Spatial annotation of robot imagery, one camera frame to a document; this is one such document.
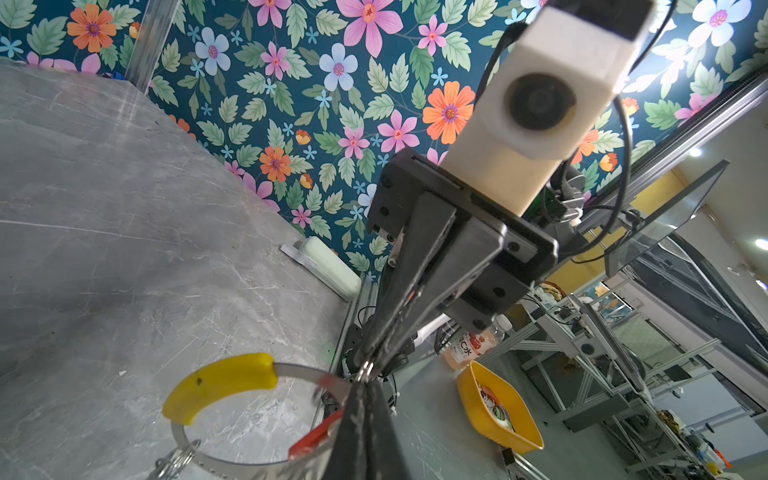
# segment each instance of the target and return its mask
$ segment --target camera lens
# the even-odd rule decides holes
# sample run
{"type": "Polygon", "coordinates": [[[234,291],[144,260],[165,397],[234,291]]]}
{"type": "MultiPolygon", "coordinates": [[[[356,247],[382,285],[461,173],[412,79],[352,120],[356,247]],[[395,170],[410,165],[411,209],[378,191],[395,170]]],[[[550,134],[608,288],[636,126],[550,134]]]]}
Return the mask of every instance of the camera lens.
{"type": "Polygon", "coordinates": [[[576,103],[571,89],[547,74],[520,77],[510,88],[512,118],[523,128],[547,130],[559,124],[576,103]]]}

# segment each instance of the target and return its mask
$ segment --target pink flower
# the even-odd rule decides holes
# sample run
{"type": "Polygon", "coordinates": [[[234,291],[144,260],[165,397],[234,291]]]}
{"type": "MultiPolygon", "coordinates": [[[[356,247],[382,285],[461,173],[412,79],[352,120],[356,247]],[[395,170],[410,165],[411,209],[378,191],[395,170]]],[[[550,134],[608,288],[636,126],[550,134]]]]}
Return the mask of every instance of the pink flower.
{"type": "Polygon", "coordinates": [[[419,144],[419,137],[408,133],[416,128],[416,117],[409,117],[403,122],[402,115],[399,111],[395,110],[392,112],[392,117],[390,117],[389,120],[392,122],[392,125],[379,125],[379,133],[385,137],[389,137],[384,140],[384,143],[382,144],[382,152],[388,152],[393,148],[395,149],[395,152],[398,152],[406,145],[415,147],[419,144]]]}
{"type": "Polygon", "coordinates": [[[434,148],[430,148],[427,150],[427,160],[431,161],[435,165],[440,165],[442,163],[442,159],[445,158],[445,155],[447,154],[447,151],[442,152],[442,155],[440,155],[440,158],[437,156],[437,150],[434,148]]]}
{"type": "Polygon", "coordinates": [[[259,13],[256,14],[256,21],[260,27],[266,25],[266,18],[270,17],[272,23],[280,28],[283,26],[283,16],[278,8],[285,10],[290,7],[291,0],[248,0],[248,3],[254,7],[261,7],[259,13]]]}
{"type": "Polygon", "coordinates": [[[366,48],[373,57],[378,57],[382,50],[382,34],[379,27],[392,35],[402,30],[402,20],[395,12],[384,12],[382,9],[392,3],[392,0],[336,0],[342,15],[357,18],[347,25],[344,31],[344,45],[352,47],[360,43],[362,34],[366,34],[366,48]]]}
{"type": "MultiPolygon", "coordinates": [[[[39,66],[43,68],[53,68],[54,70],[78,70],[78,68],[74,66],[74,63],[61,58],[44,58],[42,61],[40,61],[38,54],[34,53],[33,51],[30,51],[27,54],[27,62],[30,65],[34,65],[35,67],[39,66]]],[[[80,64],[80,71],[84,73],[98,73],[99,68],[101,68],[101,60],[98,57],[98,53],[90,54],[89,56],[85,57],[83,63],[80,64]]]]}
{"type": "Polygon", "coordinates": [[[274,42],[270,42],[268,48],[269,52],[265,51],[261,54],[261,59],[266,62],[266,76],[269,77],[271,74],[275,74],[278,80],[283,80],[283,72],[290,70],[290,63],[286,60],[288,49],[280,47],[280,50],[278,50],[274,42]]]}
{"type": "Polygon", "coordinates": [[[238,177],[242,177],[243,174],[245,173],[245,170],[240,168],[240,166],[237,164],[237,160],[232,160],[232,163],[225,161],[224,166],[227,168],[227,170],[230,171],[232,175],[237,175],[238,177]]]}
{"type": "Polygon", "coordinates": [[[339,140],[339,145],[346,147],[344,156],[351,158],[352,152],[355,152],[355,157],[360,160],[362,158],[362,149],[368,148],[371,144],[371,142],[362,137],[362,127],[355,131],[352,131],[352,128],[344,127],[344,134],[346,135],[346,138],[339,140]]]}
{"type": "MultiPolygon", "coordinates": [[[[236,161],[232,162],[232,164],[235,167],[237,166],[236,161]]],[[[238,169],[238,171],[234,173],[239,174],[240,172],[243,172],[242,173],[243,184],[245,184],[246,187],[248,187],[251,191],[253,191],[257,197],[259,197],[261,200],[264,200],[272,210],[279,212],[280,207],[277,206],[277,202],[275,200],[270,200],[269,198],[267,198],[272,194],[272,182],[265,180],[259,184],[258,188],[256,188],[256,179],[253,178],[253,175],[244,171],[242,168],[238,169]]]]}
{"type": "Polygon", "coordinates": [[[692,94],[690,96],[689,102],[690,108],[681,108],[680,110],[674,112],[675,118],[683,121],[680,123],[680,125],[684,124],[695,114],[699,113],[699,110],[706,107],[712,100],[715,99],[716,96],[717,95],[711,95],[707,100],[704,100],[701,97],[701,94],[692,94]]]}
{"type": "Polygon", "coordinates": [[[424,35],[424,38],[419,40],[419,48],[427,48],[428,45],[429,54],[434,55],[437,47],[445,47],[448,44],[442,36],[446,30],[448,30],[448,24],[443,22],[437,25],[437,15],[433,15],[429,19],[429,27],[419,25],[419,33],[424,35]]]}
{"type": "Polygon", "coordinates": [[[302,228],[312,225],[312,219],[310,218],[312,211],[304,210],[303,205],[299,205],[298,210],[291,210],[290,213],[293,214],[293,222],[298,223],[302,228]]]}

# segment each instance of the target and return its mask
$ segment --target yellow tray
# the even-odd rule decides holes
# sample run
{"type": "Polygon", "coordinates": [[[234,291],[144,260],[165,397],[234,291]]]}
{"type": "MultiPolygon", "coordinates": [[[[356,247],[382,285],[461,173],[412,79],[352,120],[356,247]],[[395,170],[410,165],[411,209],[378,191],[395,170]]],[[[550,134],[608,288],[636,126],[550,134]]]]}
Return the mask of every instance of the yellow tray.
{"type": "Polygon", "coordinates": [[[481,435],[521,455],[544,448],[536,422],[518,391],[491,370],[472,361],[459,374],[456,383],[469,421],[481,435]],[[499,425],[485,408],[478,383],[496,394],[498,401],[509,412],[514,432],[499,425]]]}

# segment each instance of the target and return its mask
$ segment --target orange flower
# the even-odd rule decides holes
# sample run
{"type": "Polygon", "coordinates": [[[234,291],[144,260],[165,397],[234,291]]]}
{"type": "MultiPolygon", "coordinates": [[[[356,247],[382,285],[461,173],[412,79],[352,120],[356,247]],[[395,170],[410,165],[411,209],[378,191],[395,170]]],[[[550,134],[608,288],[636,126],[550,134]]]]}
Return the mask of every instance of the orange flower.
{"type": "Polygon", "coordinates": [[[70,16],[74,22],[67,23],[67,33],[75,37],[74,45],[81,50],[88,47],[90,53],[98,53],[102,48],[109,48],[110,37],[118,34],[112,14],[107,10],[99,13],[98,5],[87,4],[85,12],[78,7],[70,16]]]}
{"type": "Polygon", "coordinates": [[[637,104],[637,100],[631,97],[622,98],[621,104],[624,106],[624,110],[627,111],[627,116],[634,115],[640,110],[640,105],[637,104]]]}
{"type": "Polygon", "coordinates": [[[307,190],[312,188],[312,186],[315,184],[315,182],[312,180],[312,177],[310,177],[310,174],[302,175],[301,178],[299,179],[299,183],[301,184],[302,187],[306,188],[307,190]]]}
{"type": "Polygon", "coordinates": [[[299,142],[299,145],[306,145],[312,140],[312,137],[310,137],[310,134],[305,130],[297,130],[296,131],[296,141],[299,142]]]}
{"type": "Polygon", "coordinates": [[[604,155],[600,160],[600,168],[607,172],[614,171],[614,168],[616,168],[616,165],[619,163],[618,156],[614,153],[609,153],[608,155],[604,155]]]}
{"type": "Polygon", "coordinates": [[[583,157],[589,157],[594,152],[594,142],[598,141],[599,132],[593,130],[588,132],[581,143],[578,145],[576,155],[571,162],[571,165],[579,165],[583,157]]]}
{"type": "Polygon", "coordinates": [[[291,175],[290,157],[282,148],[267,147],[261,154],[261,173],[266,174],[270,181],[284,182],[286,175],[291,175]]]}
{"type": "Polygon", "coordinates": [[[459,91],[457,81],[447,81],[445,93],[436,88],[428,100],[431,107],[424,109],[422,117],[424,123],[432,124],[427,133],[433,140],[442,135],[443,144],[453,144],[472,116],[474,106],[470,104],[475,100],[475,92],[470,87],[459,91]]]}
{"type": "Polygon", "coordinates": [[[139,36],[139,30],[141,30],[141,23],[133,22],[131,27],[128,29],[128,33],[131,35],[131,38],[136,38],[139,36]]]}
{"type": "MultiPolygon", "coordinates": [[[[181,130],[186,131],[188,134],[190,133],[190,125],[183,119],[179,118],[179,121],[176,122],[176,117],[173,115],[168,115],[171,120],[174,121],[175,124],[177,124],[179,127],[181,127],[181,130]]],[[[194,138],[195,140],[197,137],[194,136],[194,134],[190,134],[190,137],[194,138]]]]}

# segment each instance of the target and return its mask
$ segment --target floral wallpaper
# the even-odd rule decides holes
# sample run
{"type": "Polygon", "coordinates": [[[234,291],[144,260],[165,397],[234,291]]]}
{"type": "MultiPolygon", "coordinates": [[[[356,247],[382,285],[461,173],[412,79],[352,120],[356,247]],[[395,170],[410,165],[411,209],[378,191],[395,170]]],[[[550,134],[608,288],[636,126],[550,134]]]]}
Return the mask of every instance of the floral wallpaper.
{"type": "MultiPolygon", "coordinates": [[[[406,145],[442,160],[504,28],[546,2],[183,0],[150,95],[245,188],[376,277],[388,244],[365,223],[382,167],[406,145]]],[[[669,0],[656,4],[651,31],[669,0]]],[[[679,1],[624,89],[633,159],[768,62],[767,6],[679,1]]],[[[608,108],[573,160],[590,195],[621,173],[622,147],[608,108]]]]}
{"type": "Polygon", "coordinates": [[[149,0],[0,0],[0,56],[124,79],[149,0]]]}

